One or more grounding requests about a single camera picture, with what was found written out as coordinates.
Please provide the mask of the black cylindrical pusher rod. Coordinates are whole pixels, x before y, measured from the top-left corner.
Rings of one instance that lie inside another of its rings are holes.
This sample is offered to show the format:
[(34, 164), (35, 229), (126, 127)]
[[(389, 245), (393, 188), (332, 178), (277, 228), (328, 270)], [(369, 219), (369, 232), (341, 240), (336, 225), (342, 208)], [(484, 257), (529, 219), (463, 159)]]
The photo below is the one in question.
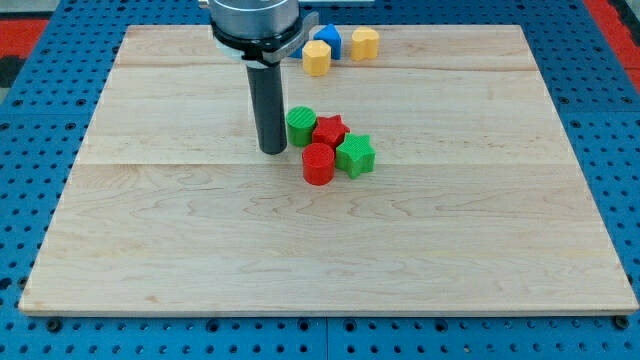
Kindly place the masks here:
[(287, 147), (280, 64), (247, 68), (259, 148), (276, 155)]

